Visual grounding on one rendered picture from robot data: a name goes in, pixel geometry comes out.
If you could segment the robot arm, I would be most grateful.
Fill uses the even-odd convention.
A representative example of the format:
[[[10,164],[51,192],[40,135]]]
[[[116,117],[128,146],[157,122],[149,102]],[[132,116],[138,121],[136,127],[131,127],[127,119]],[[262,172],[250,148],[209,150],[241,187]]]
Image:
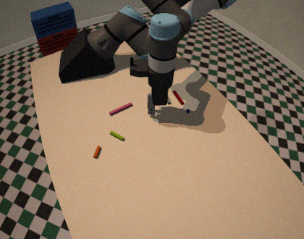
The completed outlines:
[[[89,44],[110,59],[125,41],[141,59],[173,60],[179,41],[194,22],[212,9],[226,9],[236,0],[191,0],[180,8],[175,0],[141,0],[154,14],[150,27],[131,6],[119,10],[104,26],[91,32]],[[176,15],[176,16],[175,16]],[[180,28],[181,26],[181,28]],[[148,32],[149,29],[149,32]],[[149,35],[150,34],[150,35]]]

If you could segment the lime green rod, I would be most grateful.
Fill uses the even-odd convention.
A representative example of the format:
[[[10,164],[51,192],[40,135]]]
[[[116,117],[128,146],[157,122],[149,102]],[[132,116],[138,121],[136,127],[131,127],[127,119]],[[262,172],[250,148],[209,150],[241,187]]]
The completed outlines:
[[[117,134],[117,133],[115,133],[115,132],[113,132],[113,131],[110,132],[110,135],[113,135],[115,138],[118,138],[118,139],[120,139],[121,141],[124,140],[124,137],[122,137],[121,135],[119,135],[119,134]]]

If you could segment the dark red rod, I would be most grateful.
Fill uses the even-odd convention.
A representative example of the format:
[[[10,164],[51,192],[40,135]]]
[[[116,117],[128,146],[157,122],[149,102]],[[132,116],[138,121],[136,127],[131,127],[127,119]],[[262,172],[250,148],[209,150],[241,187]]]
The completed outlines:
[[[176,91],[173,91],[173,94],[175,95],[175,97],[177,98],[177,100],[180,102],[180,104],[183,105],[184,101],[180,98],[180,96],[178,95],[178,93]]]

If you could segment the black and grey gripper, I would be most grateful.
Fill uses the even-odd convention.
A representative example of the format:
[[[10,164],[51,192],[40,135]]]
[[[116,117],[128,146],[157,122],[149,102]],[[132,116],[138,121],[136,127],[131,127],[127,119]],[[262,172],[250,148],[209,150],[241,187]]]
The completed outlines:
[[[155,113],[155,106],[167,105],[168,90],[173,84],[174,66],[176,56],[173,60],[161,62],[150,58],[130,58],[130,75],[135,77],[148,77],[151,93],[148,93],[148,114]]]

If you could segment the pink rod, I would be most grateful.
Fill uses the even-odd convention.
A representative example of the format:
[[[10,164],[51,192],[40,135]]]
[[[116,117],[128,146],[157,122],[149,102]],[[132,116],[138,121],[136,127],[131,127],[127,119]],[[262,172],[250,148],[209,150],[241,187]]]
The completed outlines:
[[[129,108],[129,107],[131,107],[131,106],[132,106],[132,103],[128,103],[128,104],[126,104],[126,105],[124,105],[124,106],[119,107],[118,109],[115,109],[115,110],[109,112],[109,114],[110,114],[110,116],[111,116],[111,115],[116,114],[116,113],[118,113],[118,112],[120,112],[120,111],[122,111],[122,110],[124,110],[124,109],[127,109],[127,108]]]

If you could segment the orange rod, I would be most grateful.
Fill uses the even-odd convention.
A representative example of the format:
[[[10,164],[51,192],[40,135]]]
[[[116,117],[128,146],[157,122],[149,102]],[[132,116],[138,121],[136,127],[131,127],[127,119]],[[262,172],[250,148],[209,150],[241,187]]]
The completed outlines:
[[[93,155],[93,157],[94,157],[95,159],[97,159],[100,150],[101,150],[101,147],[100,147],[100,146],[97,146],[96,152],[95,152],[94,155]]]

